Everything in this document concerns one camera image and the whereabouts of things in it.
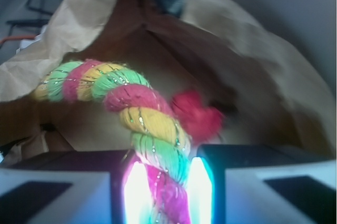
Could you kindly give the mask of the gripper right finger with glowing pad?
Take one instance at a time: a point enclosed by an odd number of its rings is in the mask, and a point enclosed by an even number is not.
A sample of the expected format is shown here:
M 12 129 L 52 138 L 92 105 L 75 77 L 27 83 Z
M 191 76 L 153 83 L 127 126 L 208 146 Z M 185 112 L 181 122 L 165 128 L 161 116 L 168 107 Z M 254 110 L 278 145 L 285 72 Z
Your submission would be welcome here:
M 291 146 L 203 144 L 188 194 L 193 223 L 336 223 L 336 160 Z

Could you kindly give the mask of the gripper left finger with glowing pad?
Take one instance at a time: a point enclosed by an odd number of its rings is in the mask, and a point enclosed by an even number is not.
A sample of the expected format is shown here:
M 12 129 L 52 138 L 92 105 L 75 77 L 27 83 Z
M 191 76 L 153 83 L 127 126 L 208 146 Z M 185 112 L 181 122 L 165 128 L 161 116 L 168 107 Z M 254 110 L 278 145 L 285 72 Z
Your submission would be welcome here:
M 150 223 L 132 150 L 49 152 L 1 169 L 1 223 Z

